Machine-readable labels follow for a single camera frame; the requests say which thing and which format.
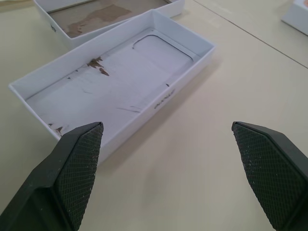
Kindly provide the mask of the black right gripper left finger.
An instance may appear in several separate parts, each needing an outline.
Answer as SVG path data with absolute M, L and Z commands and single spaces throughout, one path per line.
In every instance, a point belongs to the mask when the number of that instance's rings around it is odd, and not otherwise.
M 2 231 L 77 231 L 94 185 L 103 123 L 64 134 L 0 216 Z

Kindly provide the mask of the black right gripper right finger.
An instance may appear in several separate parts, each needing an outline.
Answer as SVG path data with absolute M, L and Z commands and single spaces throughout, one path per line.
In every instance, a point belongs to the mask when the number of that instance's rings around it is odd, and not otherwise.
M 278 131 L 235 121 L 231 127 L 247 181 L 276 231 L 308 229 L 308 158 Z

